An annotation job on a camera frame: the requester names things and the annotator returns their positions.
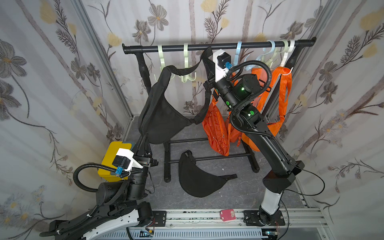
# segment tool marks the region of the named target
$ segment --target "pink object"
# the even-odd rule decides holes
[[[220,211],[220,218],[223,222],[232,221],[236,219],[235,211],[233,209],[224,209]]]

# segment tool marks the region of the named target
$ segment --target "gray floor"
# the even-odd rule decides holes
[[[136,142],[140,136],[137,129],[137,118],[132,124],[128,141]],[[202,125],[188,126],[179,132],[175,139],[188,139],[206,137]],[[157,167],[150,168],[155,193],[144,200],[151,203],[153,209],[249,209],[258,208],[264,197],[264,185],[262,179],[271,170],[270,165],[260,152],[255,152],[260,166],[260,172],[251,170],[247,157],[229,159],[198,161],[197,166],[202,170],[214,175],[237,174],[238,178],[229,180],[220,190],[209,196],[198,198],[187,194],[180,186],[178,175],[178,164],[171,165],[172,180],[166,183],[164,177],[164,147],[162,144],[151,144],[153,158],[159,161]],[[208,141],[175,143],[171,145],[171,159],[179,159],[180,155],[191,150],[194,157],[219,155],[210,147]],[[230,146],[230,154],[242,153],[242,145]],[[152,183],[147,179],[146,188],[152,190]],[[298,194],[286,191],[282,196],[287,208],[302,208],[303,205]]]

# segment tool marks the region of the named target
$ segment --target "yellow container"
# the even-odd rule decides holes
[[[101,164],[108,167],[116,168],[112,165],[112,162],[115,159],[116,153],[118,152],[119,148],[131,149],[132,144],[128,142],[111,142]],[[117,182],[121,180],[121,178],[116,177],[114,173],[112,175],[110,171],[104,169],[99,169],[98,174],[100,177],[104,178],[108,182]]]

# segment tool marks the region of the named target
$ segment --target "black fabric pouch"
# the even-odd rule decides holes
[[[210,55],[212,55],[212,49],[209,47],[202,53],[200,61],[191,68],[177,69],[175,66],[164,67],[158,82],[153,85],[148,95],[138,120],[139,132],[142,136],[148,133],[150,143],[164,143],[184,127],[192,123],[199,124],[204,120],[210,103],[210,89],[205,89],[204,106],[193,119],[186,118],[175,110],[165,99],[164,93],[172,73],[179,76],[190,74],[197,69],[201,60],[207,59],[207,56]]]
[[[189,195],[206,197],[222,188],[228,180],[235,178],[237,178],[236,174],[215,176],[204,172],[196,166],[196,159],[190,150],[181,154],[179,161],[179,181],[181,187]]]

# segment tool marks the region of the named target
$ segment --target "clothing rack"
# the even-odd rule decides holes
[[[295,41],[295,49],[293,50],[290,58],[288,59],[287,63],[285,64],[286,68],[293,68],[296,64],[296,61],[304,47],[311,47],[315,44],[316,37],[312,39],[305,39],[305,40],[296,40]],[[283,41],[276,41],[275,42],[276,47],[284,47]],[[192,44],[188,45],[188,51],[198,51],[198,50],[205,50],[208,47],[211,47],[212,50],[217,49],[236,49],[237,43],[216,43],[216,44]],[[270,42],[253,42],[253,43],[242,43],[241,48],[270,48],[272,47],[272,44]],[[137,58],[137,62],[139,64],[139,72],[140,76],[143,78],[143,83],[145,88],[147,89],[147,93],[151,91],[151,80],[149,78],[149,70],[144,60],[144,53],[152,53],[152,52],[158,52],[157,46],[125,46],[122,45],[122,48],[124,50],[125,54],[135,54]],[[170,51],[183,51],[184,45],[168,45],[168,46],[162,46],[163,52],[170,52]],[[272,106],[273,101],[278,97],[280,90],[280,79],[276,83],[276,87],[274,91],[271,93],[269,101],[266,103],[265,108],[262,112],[262,115],[265,116],[266,113],[269,111],[269,109]],[[178,163],[179,160],[171,160],[170,159],[170,144],[175,143],[182,143],[182,142],[196,142],[196,141],[207,141],[208,138],[195,138],[195,139],[183,139],[183,140],[169,140],[165,142],[164,145],[164,181],[170,182],[171,181],[171,173],[170,173],[170,165],[172,163]],[[260,167],[257,163],[257,160],[255,158],[255,154],[253,153],[252,149],[249,145],[244,143],[242,141],[245,153],[241,154],[230,154],[228,156],[210,156],[210,157],[197,157],[197,161],[203,161],[203,160],[212,160],[212,159],[225,159],[225,158],[232,158],[232,157],[244,157],[247,156],[248,160],[251,164],[251,168],[253,172],[258,173],[260,170]]]

